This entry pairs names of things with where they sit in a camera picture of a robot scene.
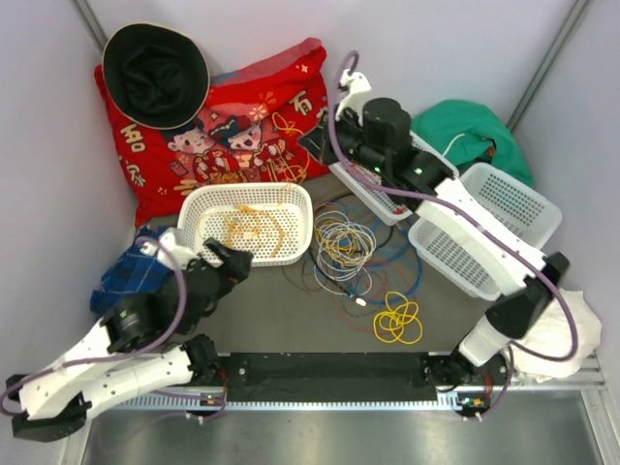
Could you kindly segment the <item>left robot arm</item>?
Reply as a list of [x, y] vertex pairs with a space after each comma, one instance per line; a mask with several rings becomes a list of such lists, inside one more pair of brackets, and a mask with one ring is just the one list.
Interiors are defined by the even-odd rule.
[[78, 342], [48, 367], [13, 375], [2, 399], [18, 403], [2, 414], [16, 439], [50, 443], [79, 431], [111, 408], [175, 386], [205, 385], [222, 373], [214, 342], [204, 334], [171, 346], [175, 334], [190, 334], [211, 316], [220, 300], [246, 280], [253, 255], [209, 238], [213, 265], [176, 243], [172, 233], [141, 236], [137, 244], [170, 270], [155, 291], [130, 294], [101, 317]]

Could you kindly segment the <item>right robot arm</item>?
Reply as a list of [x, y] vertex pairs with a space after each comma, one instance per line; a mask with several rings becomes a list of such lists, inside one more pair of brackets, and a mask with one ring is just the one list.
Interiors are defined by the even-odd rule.
[[499, 298], [450, 356], [460, 383], [476, 382], [494, 356], [517, 346], [551, 302], [565, 314], [571, 346], [564, 356], [542, 359], [565, 362], [576, 355], [576, 324], [559, 290], [568, 259], [522, 241], [469, 194], [440, 156], [415, 147], [410, 116], [396, 101], [373, 99], [360, 110], [347, 101], [329, 106], [298, 142], [320, 163], [340, 162], [359, 183], [431, 222], [491, 276]]

